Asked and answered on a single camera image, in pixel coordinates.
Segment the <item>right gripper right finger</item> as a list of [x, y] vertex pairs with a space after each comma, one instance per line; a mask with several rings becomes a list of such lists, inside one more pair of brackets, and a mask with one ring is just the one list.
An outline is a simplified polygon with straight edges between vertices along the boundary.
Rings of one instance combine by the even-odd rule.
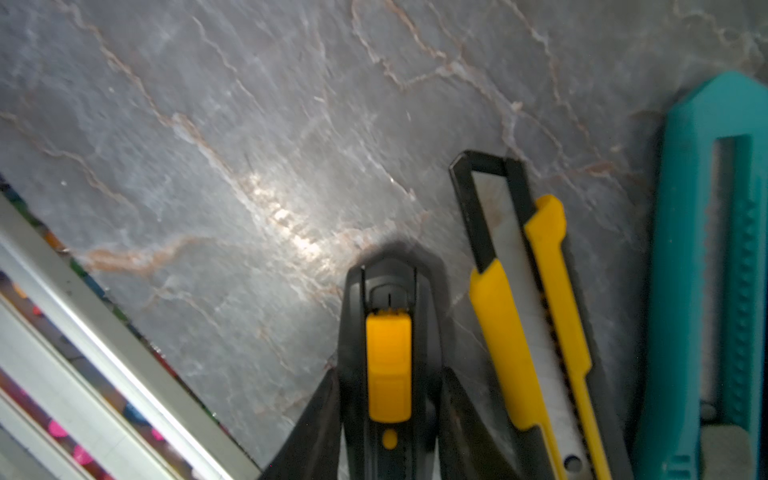
[[518, 480], [454, 370], [442, 369], [438, 427], [442, 479]]

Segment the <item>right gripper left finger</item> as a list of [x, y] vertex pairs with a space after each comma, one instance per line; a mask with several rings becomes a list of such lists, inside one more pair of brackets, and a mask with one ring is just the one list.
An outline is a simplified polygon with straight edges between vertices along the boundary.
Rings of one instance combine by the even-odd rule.
[[336, 480], [341, 429], [340, 384], [337, 369], [331, 368], [259, 480]]

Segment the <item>short black yellow knife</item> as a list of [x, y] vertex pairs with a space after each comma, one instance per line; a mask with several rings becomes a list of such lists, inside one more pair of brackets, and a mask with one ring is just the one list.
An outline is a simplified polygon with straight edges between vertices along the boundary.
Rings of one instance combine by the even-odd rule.
[[429, 270], [395, 253], [352, 267], [337, 354], [350, 477], [431, 478], [442, 349]]

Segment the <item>yellow black utility knife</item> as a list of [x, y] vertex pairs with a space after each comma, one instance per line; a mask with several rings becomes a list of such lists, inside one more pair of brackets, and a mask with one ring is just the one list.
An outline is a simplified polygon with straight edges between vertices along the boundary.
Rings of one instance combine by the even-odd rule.
[[501, 390], [517, 473], [629, 479], [623, 432], [567, 256], [562, 202], [524, 164], [468, 150], [450, 176], [475, 262], [469, 299]]

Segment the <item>teal utility knife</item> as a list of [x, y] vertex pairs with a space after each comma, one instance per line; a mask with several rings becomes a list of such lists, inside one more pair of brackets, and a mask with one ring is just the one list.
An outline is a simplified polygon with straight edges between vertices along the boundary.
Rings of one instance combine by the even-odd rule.
[[767, 88], [736, 71], [667, 113], [639, 479], [755, 479], [767, 323]]

